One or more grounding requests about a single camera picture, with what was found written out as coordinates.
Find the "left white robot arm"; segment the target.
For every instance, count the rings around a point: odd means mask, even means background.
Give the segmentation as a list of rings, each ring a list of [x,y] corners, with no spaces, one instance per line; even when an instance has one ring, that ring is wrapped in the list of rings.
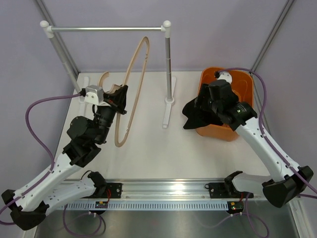
[[[70,142],[57,158],[49,155],[50,166],[20,189],[8,189],[2,193],[5,207],[10,209],[11,225],[27,231],[67,203],[83,197],[110,195],[107,182],[99,172],[91,172],[86,178],[67,187],[57,189],[57,186],[87,166],[100,153],[99,145],[106,143],[115,115],[126,114],[127,91],[127,85],[113,85],[108,92],[92,85],[74,95],[84,96],[85,101],[92,104],[94,117],[75,117],[67,131]]]

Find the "black shorts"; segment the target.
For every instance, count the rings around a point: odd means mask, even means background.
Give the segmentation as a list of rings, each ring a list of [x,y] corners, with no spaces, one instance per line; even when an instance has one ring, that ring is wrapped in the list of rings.
[[[196,129],[208,125],[228,125],[233,131],[244,123],[229,113],[233,104],[228,100],[212,100],[210,96],[197,96],[188,102],[182,114],[187,117],[183,128]]]

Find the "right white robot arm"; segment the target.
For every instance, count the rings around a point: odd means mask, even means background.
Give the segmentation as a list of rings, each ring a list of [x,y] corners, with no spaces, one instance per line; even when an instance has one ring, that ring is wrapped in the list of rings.
[[[235,197],[240,192],[264,196],[281,208],[305,190],[314,172],[292,160],[263,128],[257,113],[246,102],[240,102],[226,80],[203,84],[195,107],[207,112],[237,132],[261,159],[269,176],[249,175],[236,171],[225,178],[224,191]]]

